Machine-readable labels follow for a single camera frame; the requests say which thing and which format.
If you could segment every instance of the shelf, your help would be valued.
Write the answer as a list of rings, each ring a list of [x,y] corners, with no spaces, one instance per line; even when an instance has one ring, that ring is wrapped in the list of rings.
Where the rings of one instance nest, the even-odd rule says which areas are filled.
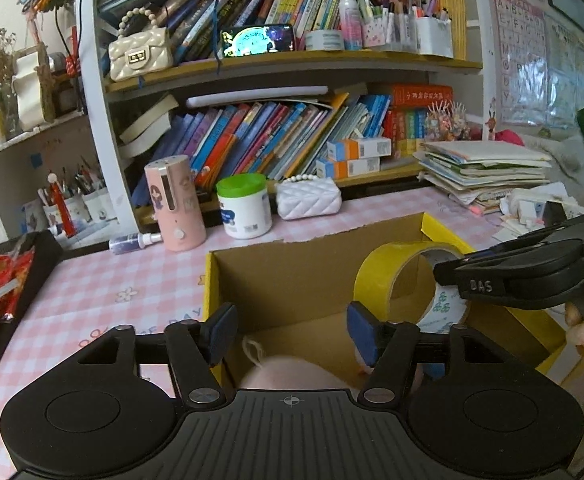
[[[66,114],[64,116],[57,118],[53,123],[42,124],[42,125],[34,128],[30,132],[23,132],[22,134],[17,135],[13,139],[6,140],[0,146],[0,152],[2,152],[3,150],[7,150],[9,147],[14,146],[15,144],[21,143],[24,140],[28,140],[31,137],[34,137],[34,136],[36,136],[44,131],[50,130],[51,128],[56,128],[57,126],[60,126],[61,124],[69,123],[70,121],[73,121],[75,119],[83,117],[84,115],[85,115],[85,113],[77,110],[75,112],[70,112],[69,114]]]
[[[417,162],[414,162],[412,164],[408,164],[407,166],[392,168],[391,170],[383,170],[379,171],[378,173],[342,178],[341,180],[337,180],[336,184],[341,189],[352,186],[361,186],[361,184],[378,184],[379,182],[389,182],[399,178],[417,176],[420,171],[421,165],[419,165]],[[267,182],[267,192],[270,195],[274,195],[276,192],[275,185],[276,182],[272,180]],[[219,205],[216,195],[214,195],[214,198],[209,202],[202,202],[200,206],[201,212],[203,213],[217,211],[219,209]],[[153,209],[151,205],[137,208],[135,214],[139,224],[141,225],[156,224],[156,220],[152,218]]]
[[[220,70],[217,69],[215,59],[192,61],[145,75],[142,88],[139,87],[137,78],[110,83],[106,86],[106,93],[110,100],[116,101],[193,86],[211,80],[304,70],[418,70],[478,73],[482,70],[482,63],[438,56],[422,56],[409,52],[298,51],[223,59]]]

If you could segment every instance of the beaded handle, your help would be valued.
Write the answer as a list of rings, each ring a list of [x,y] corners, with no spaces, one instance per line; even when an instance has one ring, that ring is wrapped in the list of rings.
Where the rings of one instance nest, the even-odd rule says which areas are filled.
[[[296,176],[293,176],[291,178],[287,178],[283,182],[301,182],[303,180],[318,180],[318,179],[319,178],[316,175],[303,174],[303,175],[296,175]]]
[[[135,14],[144,14],[147,16],[147,19],[150,20],[150,24],[152,28],[158,28],[156,24],[156,16],[153,15],[152,10],[146,9],[145,7],[136,7],[132,10],[128,10],[121,18],[121,22],[118,24],[118,37],[124,38],[125,37],[125,30],[126,30],[126,23],[130,20],[132,16]]]

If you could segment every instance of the roll of white tape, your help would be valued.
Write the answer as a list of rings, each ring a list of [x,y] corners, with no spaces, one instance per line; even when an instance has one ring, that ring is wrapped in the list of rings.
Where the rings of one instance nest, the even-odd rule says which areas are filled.
[[[340,30],[313,30],[305,35],[306,50],[345,50]]]
[[[453,246],[435,242],[383,245],[358,270],[354,300],[360,301],[377,319],[388,320],[394,284],[407,264],[419,256],[432,268],[462,257]],[[466,313],[467,302],[460,297],[458,287],[437,283],[432,301],[416,324],[422,332],[448,333],[453,324],[463,322]]]

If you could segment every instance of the blue string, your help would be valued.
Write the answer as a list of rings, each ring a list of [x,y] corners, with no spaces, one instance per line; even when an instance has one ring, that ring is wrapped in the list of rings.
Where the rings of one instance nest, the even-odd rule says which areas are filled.
[[[218,0],[214,0],[214,16],[212,17],[212,51],[216,59],[216,75],[221,73],[221,60],[218,57]]]

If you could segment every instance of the black tray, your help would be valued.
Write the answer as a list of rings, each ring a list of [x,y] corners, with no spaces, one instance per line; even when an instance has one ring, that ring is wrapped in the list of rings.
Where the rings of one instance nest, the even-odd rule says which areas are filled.
[[[18,238],[15,238],[0,244],[0,254],[9,253],[18,240]],[[54,240],[50,231],[45,230],[40,233],[29,233],[21,247],[21,253],[29,251],[32,247],[35,248],[34,259],[28,277],[23,285],[21,297],[19,298],[16,312],[14,313],[14,319],[8,323],[0,322],[0,360],[21,319],[30,308],[34,298],[37,297],[38,291],[50,274],[52,274],[54,267],[63,258],[63,248]]]

